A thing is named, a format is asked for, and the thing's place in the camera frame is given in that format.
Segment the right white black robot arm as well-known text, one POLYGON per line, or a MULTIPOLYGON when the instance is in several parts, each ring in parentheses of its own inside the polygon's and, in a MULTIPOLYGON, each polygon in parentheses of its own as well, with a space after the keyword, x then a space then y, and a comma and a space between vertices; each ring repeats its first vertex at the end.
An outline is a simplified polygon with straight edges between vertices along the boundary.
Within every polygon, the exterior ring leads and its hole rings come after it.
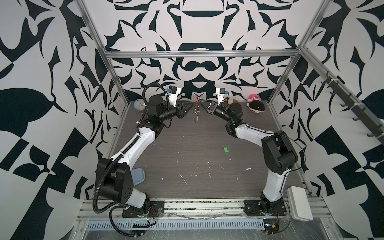
POLYGON ((268 168, 266 185, 261 193, 259 210, 269 213, 283 202, 283 189, 288 175, 295 170, 293 167, 298 156, 290 138, 284 131, 268 132, 248 125, 242 119, 242 106, 238 103, 222 105, 210 100, 197 100, 210 114, 226 121, 229 135, 249 141, 263 149, 265 164, 268 168))

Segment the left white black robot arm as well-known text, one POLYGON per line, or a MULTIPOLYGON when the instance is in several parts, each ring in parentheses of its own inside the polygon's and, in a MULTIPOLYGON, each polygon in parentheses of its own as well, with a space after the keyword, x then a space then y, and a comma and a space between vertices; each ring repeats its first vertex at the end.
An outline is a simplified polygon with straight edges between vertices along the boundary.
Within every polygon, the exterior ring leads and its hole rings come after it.
POLYGON ((148 196, 135 189, 133 171, 136 161, 145 149, 160 135, 164 122, 182 119, 195 104, 176 100, 170 103, 161 96, 152 96, 145 112, 136 123, 136 133, 131 140, 109 159, 101 159, 96 170, 93 211, 105 212, 114 205, 142 208, 148 196))

